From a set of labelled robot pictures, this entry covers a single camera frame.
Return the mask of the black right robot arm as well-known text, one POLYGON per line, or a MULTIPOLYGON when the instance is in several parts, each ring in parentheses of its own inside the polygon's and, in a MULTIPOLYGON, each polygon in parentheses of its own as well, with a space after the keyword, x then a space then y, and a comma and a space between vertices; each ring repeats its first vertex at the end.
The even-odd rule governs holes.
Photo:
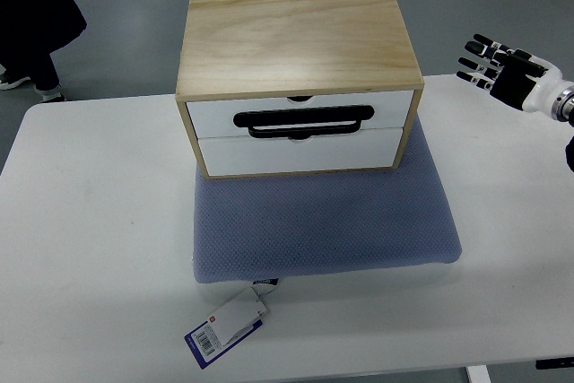
MULTIPOLYGON (((570 112, 568 123, 571 127, 574 127, 574 113, 570 112)), ((574 137, 570 139, 570 142, 565 147, 565 157, 568 167, 571 171, 574 171, 574 137)))

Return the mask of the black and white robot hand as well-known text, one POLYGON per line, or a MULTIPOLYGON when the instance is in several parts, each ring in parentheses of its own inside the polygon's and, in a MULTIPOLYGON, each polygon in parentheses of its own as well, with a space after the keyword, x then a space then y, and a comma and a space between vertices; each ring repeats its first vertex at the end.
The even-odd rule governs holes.
POLYGON ((465 50, 486 63, 459 58, 468 70, 457 72, 458 78, 513 109, 573 122, 573 82, 565 80, 557 66, 480 34, 465 44, 465 50))

